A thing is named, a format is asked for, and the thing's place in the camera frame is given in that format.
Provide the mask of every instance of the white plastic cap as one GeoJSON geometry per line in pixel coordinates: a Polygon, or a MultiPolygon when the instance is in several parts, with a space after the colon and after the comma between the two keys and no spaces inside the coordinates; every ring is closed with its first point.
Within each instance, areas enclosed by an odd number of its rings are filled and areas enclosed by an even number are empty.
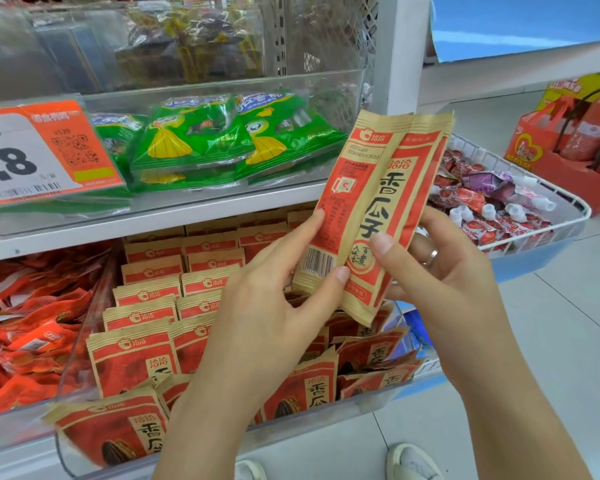
{"type": "Polygon", "coordinates": [[[460,215],[462,216],[462,220],[464,220],[464,222],[471,222],[475,220],[472,210],[469,209],[467,205],[459,205],[458,209],[460,209],[460,215]]]}
{"type": "Polygon", "coordinates": [[[536,209],[546,210],[547,212],[551,212],[556,208],[555,202],[547,199],[547,197],[534,197],[531,199],[531,205],[536,209]]]}
{"type": "Polygon", "coordinates": [[[451,221],[457,226],[462,227],[462,211],[457,207],[455,209],[449,210],[449,217],[451,217],[451,221]]]}
{"type": "Polygon", "coordinates": [[[538,179],[527,175],[513,175],[513,183],[520,187],[533,188],[538,184],[538,179]]]}
{"type": "Polygon", "coordinates": [[[482,214],[482,217],[484,217],[488,221],[496,220],[496,208],[495,208],[494,204],[492,204],[492,203],[484,204],[481,214],[482,214]]]}
{"type": "Polygon", "coordinates": [[[481,162],[482,159],[486,156],[486,154],[487,154],[487,150],[485,150],[484,148],[478,148],[471,155],[471,160],[481,162]]]}
{"type": "Polygon", "coordinates": [[[508,203],[504,210],[513,220],[515,220],[515,222],[527,222],[527,214],[525,213],[525,208],[521,205],[517,203],[508,203]]]}

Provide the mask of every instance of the hand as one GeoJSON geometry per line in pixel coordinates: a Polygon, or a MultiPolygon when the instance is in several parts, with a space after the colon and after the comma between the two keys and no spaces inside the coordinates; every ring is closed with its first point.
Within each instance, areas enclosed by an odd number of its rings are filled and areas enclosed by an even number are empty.
{"type": "Polygon", "coordinates": [[[349,269],[339,266],[298,308],[283,289],[324,220],[324,210],[263,249],[232,274],[195,375],[208,384],[220,377],[251,419],[295,368],[337,308],[349,269]]]}
{"type": "Polygon", "coordinates": [[[461,394],[473,389],[468,385],[492,387],[499,377],[526,373],[487,256],[442,212],[425,207],[420,225],[431,238],[416,233],[409,252],[387,234],[371,240],[376,259],[398,282],[387,298],[416,306],[461,394]],[[426,268],[421,263],[434,249],[438,254],[426,268]]]}

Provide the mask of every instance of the price tag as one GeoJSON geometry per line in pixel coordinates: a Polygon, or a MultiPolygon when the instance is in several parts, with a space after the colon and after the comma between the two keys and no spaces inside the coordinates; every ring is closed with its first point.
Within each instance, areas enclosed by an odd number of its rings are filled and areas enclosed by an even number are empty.
{"type": "Polygon", "coordinates": [[[0,206],[123,184],[77,101],[0,108],[0,206]]]}

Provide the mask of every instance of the silver ring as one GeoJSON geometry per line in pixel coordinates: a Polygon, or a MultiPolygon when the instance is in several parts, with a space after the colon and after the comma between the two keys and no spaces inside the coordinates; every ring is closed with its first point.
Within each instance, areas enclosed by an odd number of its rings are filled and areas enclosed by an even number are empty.
{"type": "Polygon", "coordinates": [[[422,263],[422,265],[424,267],[430,267],[433,264],[433,259],[436,258],[436,256],[438,255],[438,250],[434,249],[431,254],[429,255],[429,258],[427,259],[426,262],[422,263]]]}

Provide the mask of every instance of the qr code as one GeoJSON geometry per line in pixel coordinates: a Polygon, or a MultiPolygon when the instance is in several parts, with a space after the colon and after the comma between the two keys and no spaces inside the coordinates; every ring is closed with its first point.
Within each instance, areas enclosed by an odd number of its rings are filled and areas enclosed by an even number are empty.
{"type": "Polygon", "coordinates": [[[65,134],[53,138],[52,142],[70,166],[100,161],[98,154],[90,145],[89,137],[85,134],[65,134]]]}

